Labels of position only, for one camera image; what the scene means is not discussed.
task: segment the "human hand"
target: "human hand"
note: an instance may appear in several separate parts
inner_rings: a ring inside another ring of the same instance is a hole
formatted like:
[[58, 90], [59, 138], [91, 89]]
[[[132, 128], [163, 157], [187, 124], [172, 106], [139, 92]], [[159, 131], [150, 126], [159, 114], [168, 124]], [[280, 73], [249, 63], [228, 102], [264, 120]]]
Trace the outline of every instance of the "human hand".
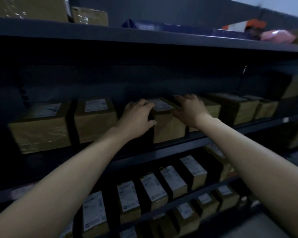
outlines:
[[147, 103], [145, 99], [141, 99], [139, 102], [130, 102], [126, 105], [122, 117], [118, 120], [115, 126], [116, 130], [127, 141], [142, 136], [157, 124], [155, 120], [148, 121], [148, 115], [153, 107], [154, 103]]
[[175, 95], [183, 110], [174, 110], [174, 116], [191, 128], [201, 129], [203, 120], [212, 118], [203, 102], [195, 94]]

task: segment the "person's right arm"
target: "person's right arm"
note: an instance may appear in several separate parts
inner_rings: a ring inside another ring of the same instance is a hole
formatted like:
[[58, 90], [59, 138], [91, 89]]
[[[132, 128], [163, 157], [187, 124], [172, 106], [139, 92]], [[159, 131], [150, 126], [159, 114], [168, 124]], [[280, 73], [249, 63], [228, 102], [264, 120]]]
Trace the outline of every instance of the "person's right arm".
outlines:
[[298, 237], [298, 167], [212, 118], [196, 95], [175, 96], [174, 115], [207, 135], [239, 176], [291, 235]]

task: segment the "forearm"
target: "forearm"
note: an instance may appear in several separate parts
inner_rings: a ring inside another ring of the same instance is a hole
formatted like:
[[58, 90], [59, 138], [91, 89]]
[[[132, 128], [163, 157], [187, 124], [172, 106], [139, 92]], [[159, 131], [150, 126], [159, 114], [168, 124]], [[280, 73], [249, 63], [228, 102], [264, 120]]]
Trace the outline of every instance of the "forearm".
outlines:
[[263, 204], [298, 236], [298, 167], [214, 118], [203, 131]]
[[52, 171], [0, 214], [0, 237], [57, 237], [125, 142], [111, 129]]

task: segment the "human arm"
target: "human arm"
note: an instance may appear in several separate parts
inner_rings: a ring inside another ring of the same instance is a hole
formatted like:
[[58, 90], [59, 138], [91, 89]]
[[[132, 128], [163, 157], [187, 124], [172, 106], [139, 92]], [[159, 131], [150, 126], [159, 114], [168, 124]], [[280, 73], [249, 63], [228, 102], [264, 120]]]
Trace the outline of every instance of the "human arm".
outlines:
[[255, 196], [298, 237], [298, 167], [212, 118], [195, 95], [176, 96], [183, 111], [174, 115], [205, 133], [223, 152]]
[[115, 127], [0, 213], [0, 237], [58, 237], [119, 149], [156, 124], [148, 121], [153, 107], [144, 99], [128, 104]]

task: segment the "person's left arm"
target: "person's left arm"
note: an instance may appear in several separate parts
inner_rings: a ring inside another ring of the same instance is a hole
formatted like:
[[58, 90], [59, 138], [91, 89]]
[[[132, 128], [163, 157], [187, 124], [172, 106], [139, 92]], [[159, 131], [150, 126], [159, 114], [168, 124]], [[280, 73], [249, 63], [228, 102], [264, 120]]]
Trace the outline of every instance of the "person's left arm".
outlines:
[[153, 103], [130, 103], [117, 125], [73, 156], [0, 213], [1, 238], [58, 237], [114, 155], [156, 124]]

